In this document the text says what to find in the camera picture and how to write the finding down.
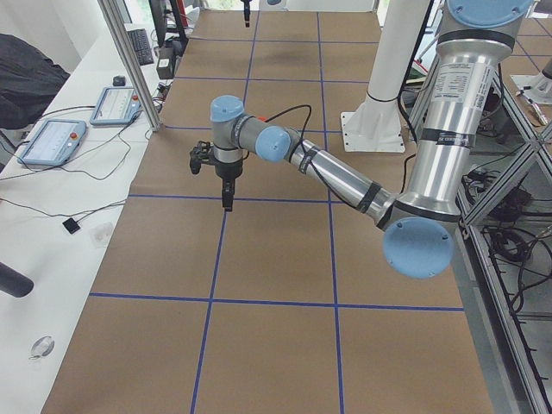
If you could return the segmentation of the grey robot arm one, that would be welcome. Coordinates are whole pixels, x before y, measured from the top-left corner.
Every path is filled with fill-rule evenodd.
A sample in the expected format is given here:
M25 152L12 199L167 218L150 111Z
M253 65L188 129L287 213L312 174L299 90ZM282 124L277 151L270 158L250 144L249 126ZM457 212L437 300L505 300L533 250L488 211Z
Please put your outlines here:
M436 43L439 64L429 107L417 136L406 188L398 193L361 175L299 132L247 114L240 98L210 105L213 142L208 161L223 180L223 207L231 210L245 152L279 162L322 182L344 203L384 231L387 262L403 275L425 279L445 270L454 254L461 175L475 142L492 77L513 51L528 1L447 1Z

